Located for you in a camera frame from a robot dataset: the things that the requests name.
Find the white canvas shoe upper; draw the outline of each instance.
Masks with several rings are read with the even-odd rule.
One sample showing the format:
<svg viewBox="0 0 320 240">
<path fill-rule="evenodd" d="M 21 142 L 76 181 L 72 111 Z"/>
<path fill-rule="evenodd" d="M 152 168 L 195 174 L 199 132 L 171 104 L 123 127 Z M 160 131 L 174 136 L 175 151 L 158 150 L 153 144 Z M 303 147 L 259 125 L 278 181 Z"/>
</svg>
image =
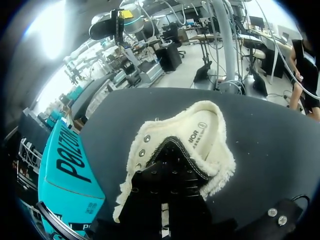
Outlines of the white canvas shoe upper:
<svg viewBox="0 0 320 240">
<path fill-rule="evenodd" d="M 131 180 L 137 170 L 143 171 L 158 146 L 170 136 L 177 137 L 190 159 L 200 170 L 198 173 L 208 178 L 200 189 L 204 199 L 223 188 L 234 174 L 236 163 L 226 140 L 226 123 L 219 107 L 211 101 L 199 101 L 187 110 L 166 120 L 146 121 L 132 142 L 126 166 L 127 176 L 120 185 L 113 212 L 113 219 L 119 222 L 119 215 L 129 196 Z"/>
</svg>

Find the black dress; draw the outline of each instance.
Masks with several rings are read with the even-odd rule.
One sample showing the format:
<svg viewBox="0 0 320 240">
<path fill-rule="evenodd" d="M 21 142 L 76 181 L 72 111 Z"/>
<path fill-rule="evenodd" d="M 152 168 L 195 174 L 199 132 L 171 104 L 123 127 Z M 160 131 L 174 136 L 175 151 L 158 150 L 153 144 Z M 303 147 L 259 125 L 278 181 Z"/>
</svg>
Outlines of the black dress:
<svg viewBox="0 0 320 240">
<path fill-rule="evenodd" d="M 303 77 L 301 84 L 310 93 L 317 95 L 318 77 L 319 77 L 319 60 L 313 51 L 308 50 L 302 40 L 292 41 L 295 55 L 296 55 L 296 68 Z M 320 108 L 320 101 L 309 96 L 305 93 L 304 107 L 312 112 L 312 108 Z"/>
</svg>

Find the teal cardboard box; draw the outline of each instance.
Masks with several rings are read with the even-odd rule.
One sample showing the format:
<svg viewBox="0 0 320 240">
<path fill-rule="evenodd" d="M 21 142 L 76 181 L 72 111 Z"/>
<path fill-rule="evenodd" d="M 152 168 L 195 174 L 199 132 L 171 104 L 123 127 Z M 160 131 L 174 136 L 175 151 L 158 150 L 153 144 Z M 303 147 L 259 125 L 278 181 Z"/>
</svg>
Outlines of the teal cardboard box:
<svg viewBox="0 0 320 240">
<path fill-rule="evenodd" d="M 38 200 L 82 236 L 105 200 L 80 137 L 61 120 L 55 124 L 43 152 Z M 51 225 L 42 221 L 45 231 L 52 233 Z"/>
</svg>

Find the black work surface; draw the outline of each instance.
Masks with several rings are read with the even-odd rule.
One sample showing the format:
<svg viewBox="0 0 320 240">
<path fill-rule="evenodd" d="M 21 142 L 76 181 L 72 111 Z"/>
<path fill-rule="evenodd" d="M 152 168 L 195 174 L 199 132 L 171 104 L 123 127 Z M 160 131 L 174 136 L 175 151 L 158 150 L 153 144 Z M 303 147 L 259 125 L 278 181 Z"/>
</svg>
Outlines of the black work surface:
<svg viewBox="0 0 320 240">
<path fill-rule="evenodd" d="M 235 218 L 239 227 L 283 198 L 313 197 L 320 179 L 320 125 L 286 107 L 248 96 L 182 88 L 111 92 L 80 132 L 86 156 L 106 196 L 112 221 L 130 146 L 145 121 L 164 120 L 193 103 L 210 100 L 224 116 L 236 169 L 207 204 L 213 222 Z"/>
</svg>

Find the yellow label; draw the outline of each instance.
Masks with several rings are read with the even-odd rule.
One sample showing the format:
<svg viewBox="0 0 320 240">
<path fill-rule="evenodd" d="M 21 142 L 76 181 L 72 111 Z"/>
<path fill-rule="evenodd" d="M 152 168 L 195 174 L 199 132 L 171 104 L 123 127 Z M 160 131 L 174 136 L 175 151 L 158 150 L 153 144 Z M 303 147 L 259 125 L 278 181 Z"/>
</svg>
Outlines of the yellow label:
<svg viewBox="0 0 320 240">
<path fill-rule="evenodd" d="M 120 13 L 121 13 L 121 18 L 123 19 L 131 19 L 134 17 L 130 10 L 122 10 Z"/>
</svg>

